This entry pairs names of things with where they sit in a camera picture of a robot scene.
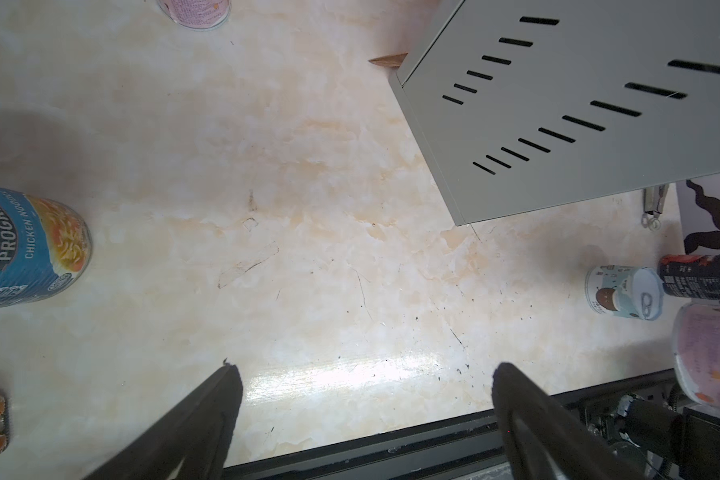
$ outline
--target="marble countertop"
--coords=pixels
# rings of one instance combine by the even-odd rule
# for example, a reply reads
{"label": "marble countertop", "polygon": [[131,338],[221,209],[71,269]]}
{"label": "marble countertop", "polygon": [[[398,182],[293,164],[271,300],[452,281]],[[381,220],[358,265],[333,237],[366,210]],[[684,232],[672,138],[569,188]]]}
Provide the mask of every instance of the marble countertop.
{"label": "marble countertop", "polygon": [[94,238],[67,291],[0,310],[0,478],[80,478],[228,359],[227,465],[668,368],[672,319],[599,316],[590,266],[682,252],[641,192],[455,227],[388,71],[436,2],[232,2],[212,32],[153,0],[0,0],[0,186]]}

